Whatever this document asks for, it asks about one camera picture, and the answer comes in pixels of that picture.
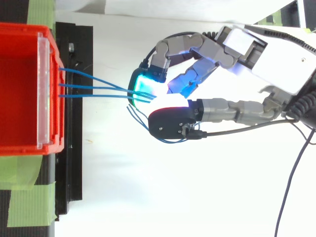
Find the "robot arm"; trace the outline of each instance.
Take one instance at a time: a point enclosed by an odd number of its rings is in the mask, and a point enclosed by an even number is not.
[[[149,116],[149,130],[157,138],[188,138],[197,121],[233,120],[255,125],[276,119],[281,113],[296,121],[306,120],[307,113],[315,114],[316,49],[286,33],[253,26],[223,27],[214,40],[201,34],[174,37],[160,41],[156,51],[148,75],[158,82],[165,82],[170,56],[190,51],[201,56],[168,84],[168,93],[187,98],[218,66],[229,69],[237,63],[271,85],[263,89],[270,95],[262,104],[216,98],[156,110]],[[316,127],[315,119],[306,123]]]

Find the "red plastic bin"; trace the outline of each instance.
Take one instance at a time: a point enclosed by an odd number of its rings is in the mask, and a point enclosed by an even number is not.
[[[65,73],[48,27],[0,23],[0,156],[64,148]]]

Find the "blue cable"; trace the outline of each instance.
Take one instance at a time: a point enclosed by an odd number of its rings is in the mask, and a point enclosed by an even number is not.
[[[145,125],[145,123],[142,121],[142,119],[137,115],[137,113],[135,112],[134,108],[133,108],[131,105],[129,105],[129,106],[130,106],[130,108],[132,109],[132,111],[134,112],[134,114],[138,117],[139,120],[132,114],[132,112],[130,111],[129,107],[127,106],[127,110],[129,111],[129,113],[133,116],[133,118],[134,118],[139,124],[141,124],[147,131],[149,131],[148,127]],[[147,116],[146,116],[144,113],[142,113],[142,112],[139,111],[138,109],[136,109],[136,110],[137,110],[138,112],[140,112],[144,117],[147,118]],[[175,143],[182,143],[182,142],[187,141],[187,139],[181,139],[181,140],[176,141],[176,142],[167,141],[167,140],[165,140],[165,139],[158,139],[158,138],[156,138],[156,139],[159,140],[159,141],[161,141],[161,142],[163,142],[163,143],[166,143],[166,144],[175,144]]]
[[[131,96],[124,96],[124,95],[59,95],[59,97],[61,98],[83,98],[83,97],[124,98],[124,99],[137,100],[143,103],[150,103],[150,101],[147,101],[147,100],[140,100]]]
[[[142,96],[146,99],[153,100],[152,98],[153,95],[149,94],[150,96],[146,96],[144,95],[145,92],[138,92],[138,91],[133,91],[133,90],[125,90],[125,89],[120,89],[120,88],[104,87],[104,86],[85,86],[85,85],[69,85],[69,84],[59,84],[59,85],[63,87],[77,88],[77,89],[103,89],[103,90],[123,91],[123,92],[128,92],[130,94],[136,94],[136,95]]]
[[[91,76],[91,75],[89,75],[89,74],[87,74],[87,73],[83,73],[83,72],[80,72],[80,71],[77,71],[77,70],[74,70],[74,69],[59,68],[59,70],[65,71],[65,72],[69,72],[69,73],[76,73],[76,74],[82,75],[82,76],[84,76],[84,77],[87,77],[87,78],[90,78],[90,79],[93,79],[93,80],[97,80],[97,81],[102,82],[102,83],[104,83],[104,84],[113,86],[113,87],[115,87],[115,88],[124,89],[124,88],[122,88],[122,87],[120,87],[120,86],[114,85],[114,84],[112,84],[112,83],[110,83],[110,82],[107,82],[107,81],[102,80],[102,79],[99,79],[99,78],[95,78],[95,77],[93,77],[93,76]]]
[[[122,91],[128,92],[128,90],[126,90],[126,89],[124,89],[124,88],[122,88],[122,87],[120,87],[118,85],[112,84],[112,83],[110,83],[110,82],[108,82],[106,80],[102,80],[102,79],[93,77],[93,76],[91,76],[91,75],[89,75],[87,73],[83,73],[83,72],[80,72],[80,71],[77,71],[77,70],[74,70],[74,69],[69,69],[69,68],[59,68],[59,70],[65,71],[65,72],[69,72],[69,73],[76,73],[76,74],[82,75],[84,77],[87,77],[87,78],[90,78],[90,79],[93,79],[93,80],[97,80],[97,81],[102,82],[104,84],[113,86],[114,88],[121,89]],[[139,92],[139,93],[147,95],[147,96],[150,96],[150,97],[153,97],[153,98],[156,98],[156,96],[148,94],[148,93],[145,93],[145,92]]]

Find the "white surface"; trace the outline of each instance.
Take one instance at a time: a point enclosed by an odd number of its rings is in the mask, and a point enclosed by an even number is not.
[[[123,87],[160,39],[221,27],[80,13],[59,13],[57,19],[94,26],[94,75]],[[190,64],[171,68],[168,78]],[[263,101],[266,95],[257,93],[262,86],[216,70],[195,98]],[[126,100],[86,98],[83,105],[83,201],[72,202],[56,222],[56,237],[274,235],[288,175],[304,143],[295,128],[283,124],[168,145],[130,117]],[[239,127],[202,125],[206,131]],[[279,237],[316,236],[315,167],[315,147],[308,147],[292,181]]]
[[[80,11],[104,14],[106,0],[56,0],[56,11]]]
[[[105,13],[254,24],[293,0],[107,0]]]
[[[253,36],[247,34],[242,29],[235,28],[228,34],[223,44],[238,53],[245,55],[253,42]]]
[[[268,43],[252,69],[253,74],[297,95],[315,71],[316,56],[290,41],[253,35]]]

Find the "green masking tape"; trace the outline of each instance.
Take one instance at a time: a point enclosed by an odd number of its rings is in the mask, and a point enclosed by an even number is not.
[[[55,183],[11,191],[7,227],[50,226],[55,215]]]
[[[50,29],[55,23],[55,0],[30,0],[28,21],[29,25],[46,25]]]
[[[43,156],[0,157],[0,190],[30,190]]]

